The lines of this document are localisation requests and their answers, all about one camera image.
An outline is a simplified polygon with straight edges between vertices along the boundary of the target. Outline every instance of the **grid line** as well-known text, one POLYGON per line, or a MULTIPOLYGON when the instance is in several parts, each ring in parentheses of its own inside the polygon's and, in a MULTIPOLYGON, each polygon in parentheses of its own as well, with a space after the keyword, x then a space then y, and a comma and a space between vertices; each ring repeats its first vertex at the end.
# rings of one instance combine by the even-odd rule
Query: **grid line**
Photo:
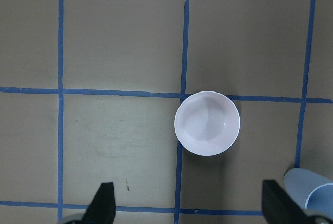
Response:
MULTIPOLYGON (((46 88, 18 88, 18 87, 0 87, 3 93, 18 94, 59 94, 59 89, 46 88)), ((70 95, 101 95, 101 96, 125 96, 125 97, 152 97, 152 98, 179 98, 184 101, 192 93, 151 93, 148 91, 133 90, 97 90, 97 89, 63 89, 63 94, 70 95)), ((226 95, 234 101, 258 101, 258 102, 281 102, 281 103, 301 103, 302 98, 276 97, 276 96, 254 96, 254 95, 226 95)), ((307 103, 333 103, 330 98, 306 98, 307 103)))
POLYGON ((63 21, 64 1, 59 0, 59 29, 58 29, 58 221, 62 219, 63 210, 63 21))
MULTIPOLYGON (((188 28, 189 28, 189 0, 185 0, 180 104, 186 99, 188 28)), ((180 204, 181 204, 181 187, 182 187, 181 186, 181 184, 182 184, 182 159, 183 159, 183 146, 178 141, 177 164, 176 164, 175 209, 174 209, 174 219, 173 219, 174 224, 179 223, 180 204)))
MULTIPOLYGON (((16 202, 16 201, 0 201, 0 205, 4 206, 20 206, 20 207, 44 207, 58 208, 57 203, 42 202, 16 202)), ((63 209, 86 210, 88 205, 64 204, 63 209)), ((117 206, 116 211, 120 212, 141 212, 141 213, 181 213, 194 215, 242 215, 242 216, 261 216, 261 211, 254 210, 210 210, 210 209, 190 209, 190 208, 163 208, 163 207, 130 207, 117 206)))
POLYGON ((311 44, 312 44, 312 35, 313 35, 315 7, 316 7, 316 0, 310 0, 308 37, 306 40, 306 53, 305 53, 305 62, 304 62, 304 73, 303 73, 302 102, 300 108, 297 141, 296 141, 296 154, 295 154, 295 165, 294 165, 295 168, 300 167, 300 161, 301 161, 303 125, 304 125, 304 118, 306 111, 306 97, 308 95, 308 74, 309 74, 310 60, 311 60, 311 44))

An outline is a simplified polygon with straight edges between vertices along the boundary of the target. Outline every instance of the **white plastic cup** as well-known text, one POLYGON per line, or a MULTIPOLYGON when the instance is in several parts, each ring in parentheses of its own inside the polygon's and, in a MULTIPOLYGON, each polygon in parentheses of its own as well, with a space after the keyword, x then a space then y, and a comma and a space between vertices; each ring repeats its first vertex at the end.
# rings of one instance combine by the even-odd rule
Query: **white plastic cup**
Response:
POLYGON ((285 174, 283 184, 300 208, 333 218, 333 181, 306 169, 293 168, 285 174))

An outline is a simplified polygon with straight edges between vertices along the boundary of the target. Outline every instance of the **cup rim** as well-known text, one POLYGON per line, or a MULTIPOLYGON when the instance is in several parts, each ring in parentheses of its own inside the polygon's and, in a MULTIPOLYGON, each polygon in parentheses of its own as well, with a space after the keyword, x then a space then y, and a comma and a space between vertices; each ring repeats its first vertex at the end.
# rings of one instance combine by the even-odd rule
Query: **cup rim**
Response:
POLYGON ((310 199, 310 197, 312 196, 312 194, 313 194, 314 192, 316 192, 318 189, 323 188, 323 187, 325 187, 325 186, 333 186, 333 183, 325 183, 325 184, 319 185, 318 187, 314 188, 314 189, 310 192, 310 194, 308 194, 308 196, 307 196, 307 198, 306 198, 306 201, 305 201, 305 209, 308 208, 309 199, 310 199))

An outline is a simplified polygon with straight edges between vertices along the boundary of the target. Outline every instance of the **blue tape line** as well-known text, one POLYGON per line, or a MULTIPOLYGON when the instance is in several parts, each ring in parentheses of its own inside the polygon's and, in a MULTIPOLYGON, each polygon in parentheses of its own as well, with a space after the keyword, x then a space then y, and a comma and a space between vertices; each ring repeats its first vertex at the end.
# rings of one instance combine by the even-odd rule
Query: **blue tape line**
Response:
POLYGON ((302 150, 302 137, 303 137, 303 125, 305 116, 306 103, 301 103, 300 116, 298 119, 298 131, 296 141, 296 153, 295 153, 295 168, 300 167, 301 162, 301 150, 302 150))
POLYGON ((333 103, 329 98, 307 98, 306 103, 333 103))
POLYGON ((262 216, 261 211, 180 209, 181 214, 262 216))
POLYGON ((300 98, 288 97, 270 97, 270 96, 236 96, 226 95, 230 100, 236 101, 262 101, 262 102, 285 102, 285 103, 300 103, 300 98))
POLYGON ((189 26, 189 0, 184 5, 184 26, 183 26, 183 56, 182 56, 182 77, 181 93, 186 93, 187 54, 188 54, 188 26, 189 26))
POLYGON ((58 28, 58 88, 63 89, 63 18, 64 0, 59 0, 59 28, 58 28))
POLYGON ((56 203, 0 201, 3 206, 58 208, 56 203))
POLYGON ((17 88, 17 87, 0 87, 4 93, 26 93, 26 94, 58 94, 58 89, 38 89, 38 88, 17 88))
POLYGON ((123 207, 117 206, 116 211, 122 212, 146 212, 146 213, 174 213, 173 208, 160 208, 160 207, 123 207))
MULTIPOLYGON (((59 89, 43 88, 17 88, 0 87, 0 92, 4 93, 22 93, 22 94, 59 94, 59 89)), ((64 94, 77 95, 110 95, 110 96, 128 96, 128 97, 156 97, 156 98, 181 98, 184 101, 191 96, 191 93, 150 93, 147 91, 125 91, 125 90, 94 90, 94 89, 64 89, 64 94)), ((226 95, 229 99, 235 101, 261 101, 261 102, 287 102, 301 103, 301 98, 290 97, 271 97, 271 96, 242 96, 226 95)), ((307 98, 307 103, 333 103, 329 98, 307 98)))
POLYGON ((64 94, 115 95, 128 97, 180 98, 180 93, 150 93, 147 91, 64 89, 64 94))
MULTIPOLYGON (((186 95, 187 56, 188 56, 188 29, 189 29, 189 0, 185 0, 180 103, 182 103, 190 95, 190 94, 186 95)), ((179 211, 180 211, 179 209, 180 209, 180 203, 181 203, 182 158, 183 158, 183 146, 178 141, 178 146, 177 146, 177 168, 176 168, 176 187, 175 187, 175 210, 174 210, 174 219, 173 219, 174 224, 179 223, 179 211)))
POLYGON ((63 18, 64 0, 59 0, 59 29, 58 29, 58 221, 62 219, 63 210, 63 18))
POLYGON ((62 219, 63 209, 63 106, 63 93, 60 93, 58 115, 58 220, 62 219))
POLYGON ((302 138, 303 138, 303 125, 306 110, 307 94, 308 94, 308 74, 311 60, 311 44, 312 34, 314 25, 316 0, 310 1, 310 12, 309 12, 309 23, 308 23, 308 38, 306 40, 306 54, 304 63, 304 74, 303 74, 303 88, 302 88, 302 103, 300 109, 300 115, 298 120, 297 130, 297 142, 296 142, 296 153, 295 153, 295 167, 299 168, 301 163, 301 152, 302 152, 302 138))
POLYGON ((86 210, 88 208, 88 205, 64 204, 63 208, 65 208, 65 209, 81 209, 81 210, 86 210))

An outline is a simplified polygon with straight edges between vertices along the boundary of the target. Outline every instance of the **floor tile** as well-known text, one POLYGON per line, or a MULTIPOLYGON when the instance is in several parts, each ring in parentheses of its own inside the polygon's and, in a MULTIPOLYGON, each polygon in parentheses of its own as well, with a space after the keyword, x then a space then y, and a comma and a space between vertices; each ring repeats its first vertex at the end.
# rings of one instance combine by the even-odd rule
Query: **floor tile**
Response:
POLYGON ((57 210, 43 207, 0 206, 0 222, 5 224, 56 224, 57 210))
POLYGON ((266 224, 262 216, 180 215, 180 224, 266 224))
POLYGON ((0 93, 0 200, 57 202, 58 95, 0 93))
POLYGON ((58 0, 1 0, 0 86, 58 88, 58 0))
POLYGON ((187 92, 301 97, 310 0, 190 0, 187 92))
POLYGON ((316 0, 308 97, 333 99, 333 4, 316 0))
POLYGON ((63 209, 62 210, 62 221, 68 222, 73 220, 81 220, 83 215, 85 213, 85 210, 81 209, 63 209))
POLYGON ((65 97, 64 202, 113 181, 118 206, 173 207, 178 99, 65 97))
POLYGON ((306 105, 301 168, 333 180, 333 105, 306 105))
POLYGON ((66 88, 180 91, 184 0, 65 0, 66 88))
MULTIPOLYGON (((64 209, 63 216, 84 213, 84 210, 64 209)), ((170 213, 140 213, 140 212, 116 212, 114 224, 173 224, 173 214, 170 213)))
POLYGON ((240 134, 224 153, 183 153, 181 208, 261 210, 261 184, 294 166, 299 104, 236 101, 240 134))

